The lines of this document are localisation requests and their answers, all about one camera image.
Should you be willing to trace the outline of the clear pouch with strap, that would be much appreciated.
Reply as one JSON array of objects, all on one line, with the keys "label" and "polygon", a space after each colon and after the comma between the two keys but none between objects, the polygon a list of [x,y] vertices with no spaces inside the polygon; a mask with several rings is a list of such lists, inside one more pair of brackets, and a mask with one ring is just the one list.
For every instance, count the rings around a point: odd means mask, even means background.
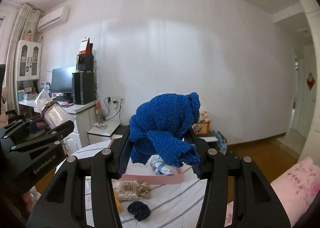
[{"label": "clear pouch with strap", "polygon": [[64,122],[75,121],[75,117],[71,116],[60,106],[57,101],[54,101],[46,90],[42,90],[35,100],[37,110],[40,112],[42,119],[53,129]]}]

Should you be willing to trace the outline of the dark navy scrunchie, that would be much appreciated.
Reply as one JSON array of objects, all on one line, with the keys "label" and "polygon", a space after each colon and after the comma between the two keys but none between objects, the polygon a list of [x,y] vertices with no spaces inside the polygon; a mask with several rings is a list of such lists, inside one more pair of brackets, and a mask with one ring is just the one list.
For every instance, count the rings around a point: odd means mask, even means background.
[{"label": "dark navy scrunchie", "polygon": [[151,211],[148,205],[144,204],[141,201],[134,201],[128,207],[127,210],[130,214],[134,216],[137,221],[143,221],[148,218],[151,214]]}]

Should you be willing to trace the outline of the pale blue printed cloth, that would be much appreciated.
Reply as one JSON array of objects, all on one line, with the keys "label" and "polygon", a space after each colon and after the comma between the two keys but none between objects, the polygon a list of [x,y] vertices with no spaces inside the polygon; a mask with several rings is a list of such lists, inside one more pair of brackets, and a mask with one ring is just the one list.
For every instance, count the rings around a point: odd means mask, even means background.
[{"label": "pale blue printed cloth", "polygon": [[166,164],[159,155],[152,155],[150,158],[150,166],[156,172],[156,175],[173,175],[174,169]]}]

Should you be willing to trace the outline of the royal blue knitted cloth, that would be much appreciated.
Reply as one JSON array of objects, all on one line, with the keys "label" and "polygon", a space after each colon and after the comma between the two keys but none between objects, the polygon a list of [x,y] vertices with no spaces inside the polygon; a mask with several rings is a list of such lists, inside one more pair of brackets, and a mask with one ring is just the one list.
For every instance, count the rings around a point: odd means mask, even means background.
[{"label": "royal blue knitted cloth", "polygon": [[183,141],[183,136],[199,121],[200,105],[196,92],[161,94],[140,105],[129,121],[132,162],[145,165],[159,155],[174,167],[198,164],[195,145]]}]

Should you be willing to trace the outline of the pink quilted jacket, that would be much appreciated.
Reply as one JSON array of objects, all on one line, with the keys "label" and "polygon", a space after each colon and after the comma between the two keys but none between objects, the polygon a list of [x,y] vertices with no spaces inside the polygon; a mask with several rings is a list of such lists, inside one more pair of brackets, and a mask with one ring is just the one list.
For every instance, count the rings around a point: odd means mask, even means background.
[{"label": "pink quilted jacket", "polygon": [[1,95],[1,116],[0,116],[0,128],[6,127],[8,125],[8,117],[5,114],[7,111],[5,103],[7,102],[8,98],[8,88],[2,87],[2,95]]}]

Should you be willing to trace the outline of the pink floral pillow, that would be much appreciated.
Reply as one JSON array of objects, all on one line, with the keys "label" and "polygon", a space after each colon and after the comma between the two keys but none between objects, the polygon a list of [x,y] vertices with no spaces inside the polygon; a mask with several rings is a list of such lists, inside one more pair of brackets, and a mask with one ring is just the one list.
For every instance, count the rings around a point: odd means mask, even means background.
[{"label": "pink floral pillow", "polygon": [[272,181],[271,186],[281,201],[291,226],[294,226],[319,192],[319,166],[308,156]]}]

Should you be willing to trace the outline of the beige leopard fuzzy cloth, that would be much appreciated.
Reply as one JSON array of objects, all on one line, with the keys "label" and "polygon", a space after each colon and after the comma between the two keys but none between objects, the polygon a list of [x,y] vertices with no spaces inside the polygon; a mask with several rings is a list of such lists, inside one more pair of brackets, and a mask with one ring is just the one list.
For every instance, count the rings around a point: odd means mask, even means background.
[{"label": "beige leopard fuzzy cloth", "polygon": [[135,180],[114,181],[112,183],[116,198],[120,201],[135,201],[138,198],[150,198],[151,188],[147,182],[139,183]]}]

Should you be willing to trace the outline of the pink shallow box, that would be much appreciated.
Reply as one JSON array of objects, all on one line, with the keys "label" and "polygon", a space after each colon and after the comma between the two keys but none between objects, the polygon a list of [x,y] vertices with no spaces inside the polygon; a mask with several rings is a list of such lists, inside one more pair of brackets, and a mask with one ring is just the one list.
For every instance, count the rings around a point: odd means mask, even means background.
[{"label": "pink shallow box", "polygon": [[172,175],[157,175],[156,171],[150,166],[149,161],[146,165],[133,163],[130,158],[129,149],[132,145],[128,145],[123,149],[120,157],[117,156],[115,149],[119,145],[121,138],[118,138],[116,144],[113,145],[117,138],[112,138],[108,147],[114,151],[114,160],[110,164],[109,171],[111,177],[120,181],[135,180],[139,183],[147,182],[149,185],[170,185],[180,184],[183,182],[183,173],[180,168],[173,168]]}]

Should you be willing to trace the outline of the black computer tower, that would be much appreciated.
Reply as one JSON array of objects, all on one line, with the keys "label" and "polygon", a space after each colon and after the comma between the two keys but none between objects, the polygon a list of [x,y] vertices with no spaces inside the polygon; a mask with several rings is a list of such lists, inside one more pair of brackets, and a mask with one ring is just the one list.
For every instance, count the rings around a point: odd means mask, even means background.
[{"label": "black computer tower", "polygon": [[76,105],[86,105],[95,101],[93,72],[72,73],[72,97]]}]

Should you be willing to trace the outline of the red toy box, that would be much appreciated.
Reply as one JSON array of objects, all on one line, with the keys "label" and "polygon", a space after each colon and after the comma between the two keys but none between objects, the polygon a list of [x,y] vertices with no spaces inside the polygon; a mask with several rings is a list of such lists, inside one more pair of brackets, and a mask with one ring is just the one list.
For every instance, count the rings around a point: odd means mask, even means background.
[{"label": "red toy box", "polygon": [[210,121],[201,121],[198,123],[193,124],[192,126],[195,134],[197,135],[203,135],[209,133],[210,128]]}]

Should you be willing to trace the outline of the beige plush toy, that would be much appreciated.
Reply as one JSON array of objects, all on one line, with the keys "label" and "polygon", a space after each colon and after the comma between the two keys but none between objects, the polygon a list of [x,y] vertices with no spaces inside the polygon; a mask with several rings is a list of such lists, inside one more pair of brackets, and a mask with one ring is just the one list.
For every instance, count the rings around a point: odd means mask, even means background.
[{"label": "beige plush toy", "polygon": [[199,122],[208,122],[208,121],[209,121],[208,113],[206,111],[201,110]]}]

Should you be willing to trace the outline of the black speaker box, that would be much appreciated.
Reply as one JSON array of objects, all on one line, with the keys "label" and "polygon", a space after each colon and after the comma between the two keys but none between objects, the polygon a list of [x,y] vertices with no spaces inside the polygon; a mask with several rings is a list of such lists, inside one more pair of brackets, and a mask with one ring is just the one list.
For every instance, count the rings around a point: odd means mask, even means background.
[{"label": "black speaker box", "polygon": [[78,54],[76,57],[77,72],[92,72],[94,68],[94,56],[91,54]]}]

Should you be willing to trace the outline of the red white calendar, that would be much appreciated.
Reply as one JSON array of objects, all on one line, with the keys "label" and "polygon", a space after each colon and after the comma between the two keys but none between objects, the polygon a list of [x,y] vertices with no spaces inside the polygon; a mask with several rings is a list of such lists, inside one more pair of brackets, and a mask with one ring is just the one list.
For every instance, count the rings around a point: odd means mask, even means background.
[{"label": "red white calendar", "polygon": [[88,37],[85,37],[81,40],[79,54],[92,55],[92,44],[90,43],[90,39]]}]

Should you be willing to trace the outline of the white air conditioner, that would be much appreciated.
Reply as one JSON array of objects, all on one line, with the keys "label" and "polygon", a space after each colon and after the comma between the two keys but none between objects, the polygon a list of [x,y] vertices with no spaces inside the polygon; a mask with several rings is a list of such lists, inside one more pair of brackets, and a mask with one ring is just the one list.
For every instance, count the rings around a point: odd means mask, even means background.
[{"label": "white air conditioner", "polygon": [[45,30],[50,29],[54,26],[66,23],[68,20],[69,11],[69,6],[63,6],[46,14],[45,16],[39,19],[37,30],[39,32],[44,32]]}]

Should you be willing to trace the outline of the white wall outlets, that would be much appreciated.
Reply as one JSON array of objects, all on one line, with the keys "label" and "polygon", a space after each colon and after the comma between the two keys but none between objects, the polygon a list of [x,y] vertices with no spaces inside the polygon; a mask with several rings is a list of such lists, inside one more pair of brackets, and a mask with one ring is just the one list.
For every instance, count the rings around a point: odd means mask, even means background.
[{"label": "white wall outlets", "polygon": [[125,97],[117,96],[117,97],[107,97],[108,103],[116,103],[116,104],[124,104],[125,103]]}]

